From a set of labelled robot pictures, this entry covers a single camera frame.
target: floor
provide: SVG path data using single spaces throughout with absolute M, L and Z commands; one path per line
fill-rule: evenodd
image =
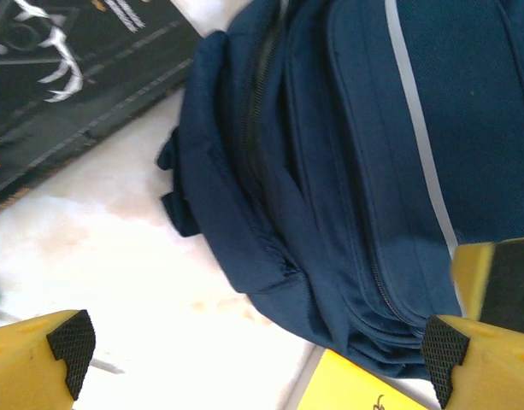
M 206 34 L 246 0 L 174 2 Z M 233 292 L 203 238 L 181 238 L 163 213 L 169 175 L 154 160 L 180 99 L 0 214 L 4 319 L 92 316 L 97 350 L 75 410 L 276 410 L 312 349 Z

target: black zipper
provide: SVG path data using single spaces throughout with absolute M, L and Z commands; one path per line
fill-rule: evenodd
M 254 57 L 250 63 L 250 83 L 246 87 L 243 97 L 244 115 L 240 126 L 242 138 L 239 142 L 239 151 L 244 168 L 247 170 L 250 180 L 254 183 L 254 189 L 259 194 L 262 190 L 263 170 L 258 152 L 260 137 L 259 122 L 265 82 L 271 68 L 274 54 L 277 50 L 289 9 L 289 0 L 280 0 L 280 7 L 274 11 L 273 18 L 267 29 L 256 42 Z
M 324 72 L 326 73 L 326 76 L 328 79 L 330 79 L 330 81 L 328 82 L 328 84 L 330 85 L 330 92 L 331 94 L 333 94 L 333 99 L 336 100 L 336 101 L 340 101 L 340 98 L 339 98 L 339 91 L 337 89 L 337 85 L 334 83 L 334 81 L 332 81 L 331 79 L 334 78 L 333 76 L 333 73 L 330 69 L 331 65 L 330 65 L 330 59 L 328 57 L 325 58 L 325 69 L 324 69 Z M 349 132 L 344 132 L 344 135 L 349 135 L 350 133 Z M 341 141 L 341 144 L 342 146 L 344 146 L 344 152 L 347 152 L 348 150 L 353 150 L 354 147 L 352 146 L 352 143 L 351 144 L 347 144 L 345 143 L 344 141 Z M 351 183 L 352 183 L 352 199 L 354 201 L 354 203 L 357 203 L 358 204 L 358 209 L 359 209 L 359 220 L 358 220 L 358 224 L 355 224 L 355 225 L 358 225 L 359 228 L 360 228 L 360 231 L 361 231 L 361 234 L 362 234 L 362 238 L 363 238 L 363 242 L 365 244 L 368 244 L 368 243 L 373 243 L 373 240 L 372 240 L 372 236 L 371 236 L 371 232 L 369 230 L 369 226 L 367 226 L 367 221 L 369 220 L 368 218 L 368 215 L 367 215 L 367 211 L 366 211 L 366 208 L 365 208 L 365 203 L 363 201 L 363 198 L 365 197 L 363 194 L 362 194 L 362 187 L 360 185 L 359 182 L 357 182 L 354 178 L 352 179 L 350 176 L 351 175 L 358 175 L 359 174 L 359 170 L 356 169 L 355 166 L 353 166 L 353 168 L 351 169 L 351 165 L 347 166 L 345 165 L 346 168 L 349 168 L 350 170 L 348 172 L 346 172 L 346 178 L 348 178 Z M 410 325 L 412 326 L 412 324 L 406 320 L 406 318 L 404 318 L 398 311 L 397 309 L 395 309 L 391 303 L 391 301 L 389 300 L 389 297 L 388 297 L 388 292 L 386 291 L 385 289 L 385 286 L 383 285 L 383 282 L 381 281 L 380 279 L 380 275 L 379 275 L 379 268 L 378 268 L 378 262 L 377 262 L 377 258 L 376 256 L 374 255 L 374 252 L 368 247 L 368 246 L 364 246 L 364 254 L 366 256 L 366 260 L 368 261 L 369 263 L 369 268 L 370 268 L 370 272 L 371 272 L 371 275 L 372 275 L 372 278 L 374 279 L 374 282 L 375 282 L 375 285 L 378 289 L 378 292 L 380 293 L 380 296 L 381 296 L 381 299 L 383 300 L 383 302 L 387 305 L 387 307 L 389 308 L 389 310 L 397 317 L 397 319 L 399 319 L 400 321 L 404 322 L 406 325 Z M 419 333 L 418 331 L 416 331 L 416 329 L 412 329 L 412 331 L 414 333 Z

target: backpack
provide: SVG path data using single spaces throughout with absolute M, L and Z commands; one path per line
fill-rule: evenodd
M 198 46 L 157 164 L 260 313 L 427 379 L 455 248 L 524 237 L 524 0 L 253 0 Z

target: gray stripe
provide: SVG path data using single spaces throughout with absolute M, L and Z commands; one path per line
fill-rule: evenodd
M 409 114 L 414 126 L 415 140 L 417 141 L 417 149 L 419 150 L 421 166 L 423 167 L 423 173 L 425 175 L 427 191 L 433 205 L 434 214 L 439 222 L 440 230 L 444 235 L 444 240 L 450 251 L 450 256 L 453 257 L 457 247 L 457 238 L 451 225 L 450 216 L 448 215 L 444 197 L 442 196 L 442 190 L 440 189 L 439 176 L 436 171 L 436 165 L 434 164 L 433 151 L 431 150 L 425 116 L 415 83 L 414 70 L 409 60 L 408 48 L 400 25 L 397 0 L 385 0 L 385 8 L 392 48 L 397 59 L 400 79 L 402 80 Z

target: textured rubber grip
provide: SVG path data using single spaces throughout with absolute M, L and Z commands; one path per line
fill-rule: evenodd
M 468 337 L 438 316 L 428 320 L 421 352 L 442 408 L 448 405 L 453 392 L 451 372 L 455 366 L 462 365 L 468 344 Z
M 68 368 L 66 386 L 75 401 L 89 369 L 96 338 L 91 318 L 81 310 L 47 335 L 55 360 L 64 360 Z
M 495 248 L 480 322 L 524 333 L 524 240 Z

